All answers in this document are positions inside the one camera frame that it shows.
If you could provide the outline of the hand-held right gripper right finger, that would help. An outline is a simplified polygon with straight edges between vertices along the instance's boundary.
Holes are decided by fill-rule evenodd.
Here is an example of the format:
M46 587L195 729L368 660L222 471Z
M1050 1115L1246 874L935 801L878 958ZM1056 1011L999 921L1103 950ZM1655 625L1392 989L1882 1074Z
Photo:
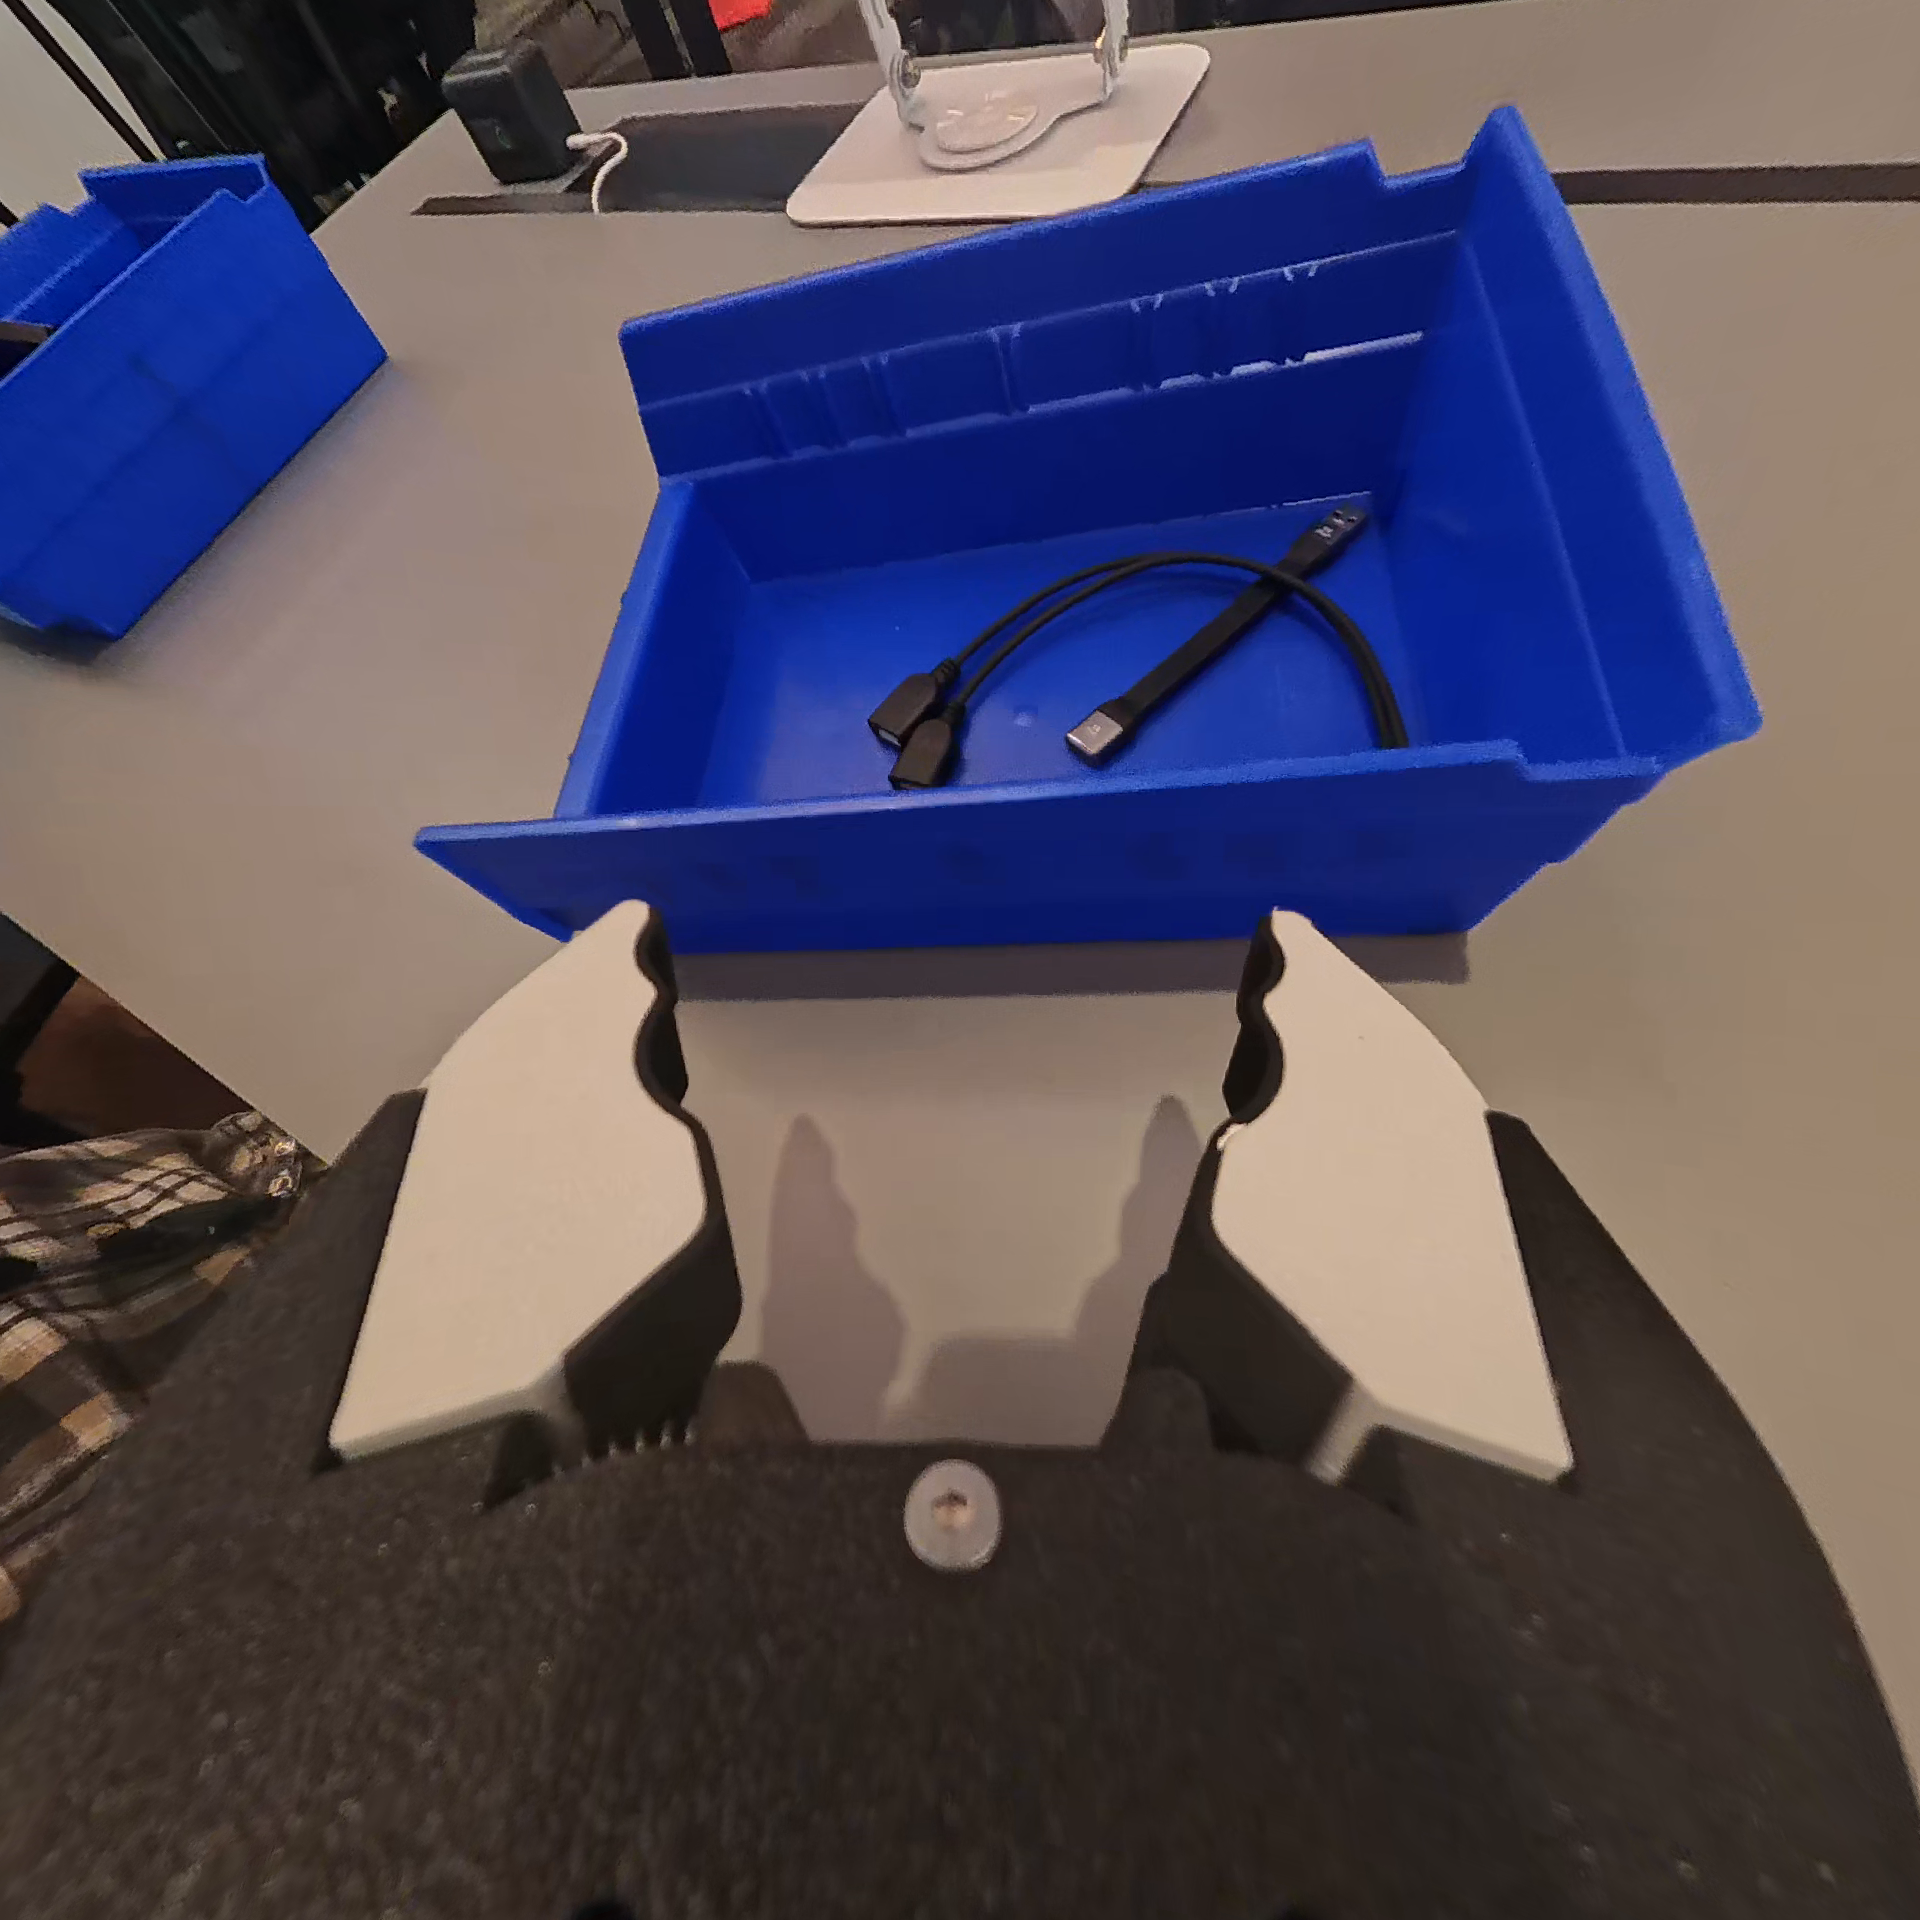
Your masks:
M1576 1467L1488 1107L1314 924L1261 921L1223 1123L1169 1247L1169 1369L1218 1446L1328 1483L1379 1436Z

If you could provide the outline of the blue plastic bin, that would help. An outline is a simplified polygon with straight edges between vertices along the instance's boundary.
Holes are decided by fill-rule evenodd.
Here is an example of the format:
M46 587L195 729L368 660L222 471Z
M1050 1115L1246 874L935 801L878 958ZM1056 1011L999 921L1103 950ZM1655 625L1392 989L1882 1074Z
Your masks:
M621 334L658 501L553 814L682 953L1475 929L1761 705L1519 113Z
M3 610L122 639L390 354L264 157L81 185L3 243Z

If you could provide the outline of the person's plaid shirt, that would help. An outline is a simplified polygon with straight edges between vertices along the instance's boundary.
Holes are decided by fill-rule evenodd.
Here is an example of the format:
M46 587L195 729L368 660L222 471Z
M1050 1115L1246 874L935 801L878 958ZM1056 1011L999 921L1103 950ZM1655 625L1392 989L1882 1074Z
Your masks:
M326 1167L258 1111L5 1154L7 1638L107 1453Z

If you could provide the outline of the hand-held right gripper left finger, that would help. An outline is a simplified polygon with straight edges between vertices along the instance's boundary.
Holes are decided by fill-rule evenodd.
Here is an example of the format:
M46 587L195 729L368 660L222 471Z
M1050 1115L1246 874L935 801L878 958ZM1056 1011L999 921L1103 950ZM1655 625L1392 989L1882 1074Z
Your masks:
M421 1093L331 1453L499 1421L561 1457L688 1439L743 1293L663 916L613 905Z

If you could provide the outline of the black power bank with display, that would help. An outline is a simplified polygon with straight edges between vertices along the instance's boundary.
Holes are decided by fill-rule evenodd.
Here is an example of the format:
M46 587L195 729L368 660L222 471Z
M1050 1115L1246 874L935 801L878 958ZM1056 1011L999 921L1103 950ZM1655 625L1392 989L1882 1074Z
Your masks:
M441 78L441 99L502 185L566 177L584 130L545 51L534 41L472 49Z

